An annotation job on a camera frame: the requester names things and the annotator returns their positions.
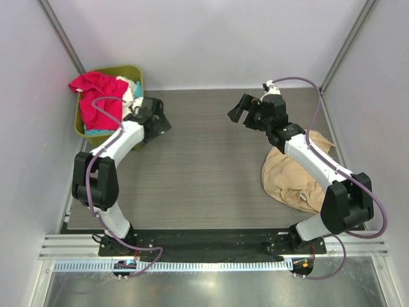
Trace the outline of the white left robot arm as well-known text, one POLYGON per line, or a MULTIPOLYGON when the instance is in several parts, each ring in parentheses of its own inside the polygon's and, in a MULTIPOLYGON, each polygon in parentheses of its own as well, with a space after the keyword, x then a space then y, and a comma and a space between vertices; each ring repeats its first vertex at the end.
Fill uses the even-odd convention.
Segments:
POLYGON ((134 110, 122 120, 103 110, 96 98, 91 106, 118 125, 118 129, 91 152, 79 152, 74 159, 72 196, 87 206, 105 231, 105 237, 113 242, 113 248, 121 255, 134 250, 151 251, 137 246, 132 224, 123 215, 119 203, 117 167, 136 145, 145 144, 171 129, 164 114, 164 103, 157 98, 140 97, 132 102, 112 97, 113 100, 134 106, 134 110))

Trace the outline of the olive green plastic bin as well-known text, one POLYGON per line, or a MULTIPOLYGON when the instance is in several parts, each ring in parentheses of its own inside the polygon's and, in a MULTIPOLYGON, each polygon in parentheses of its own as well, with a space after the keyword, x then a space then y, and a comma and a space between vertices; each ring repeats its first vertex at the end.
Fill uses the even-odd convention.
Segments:
MULTIPOLYGON (((126 77, 134 82, 139 81, 141 83, 142 91, 144 93, 144 81, 143 81, 143 73, 140 69, 134 65, 123 65, 123 66, 116 66, 116 67, 106 67, 106 68, 97 68, 90 72, 101 72, 106 75, 110 76, 123 76, 126 77)), ((74 129, 80 137, 86 139, 91 146, 97 147, 101 145, 111 134, 102 134, 97 136, 87 136, 84 134, 84 124, 81 118, 81 112, 79 108, 79 101, 81 99, 80 93, 74 92, 77 94, 77 105, 76 105, 76 112, 75 112, 75 120, 74 120, 74 129)))

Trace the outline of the beige t shirt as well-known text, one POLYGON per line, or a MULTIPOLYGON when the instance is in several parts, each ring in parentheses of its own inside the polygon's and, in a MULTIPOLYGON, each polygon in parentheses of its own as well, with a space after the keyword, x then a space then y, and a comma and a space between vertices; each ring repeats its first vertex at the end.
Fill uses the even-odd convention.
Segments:
POLYGON ((271 148, 261 169, 265 192, 293 209, 317 214, 325 192, 313 177, 291 157, 271 148))

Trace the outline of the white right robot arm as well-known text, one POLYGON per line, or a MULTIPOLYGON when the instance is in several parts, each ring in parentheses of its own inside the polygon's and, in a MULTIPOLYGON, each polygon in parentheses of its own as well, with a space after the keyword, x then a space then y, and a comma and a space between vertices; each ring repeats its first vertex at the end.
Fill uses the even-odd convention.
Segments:
POLYGON ((298 162, 317 181, 325 196, 320 213, 288 229, 289 248, 303 253, 317 239, 337 235, 371 220, 374 216, 371 180, 365 173, 354 174, 323 153, 306 131, 288 120, 286 103, 279 94, 258 99, 244 94, 228 112, 232 122, 242 113, 247 128, 264 132, 269 143, 298 162))

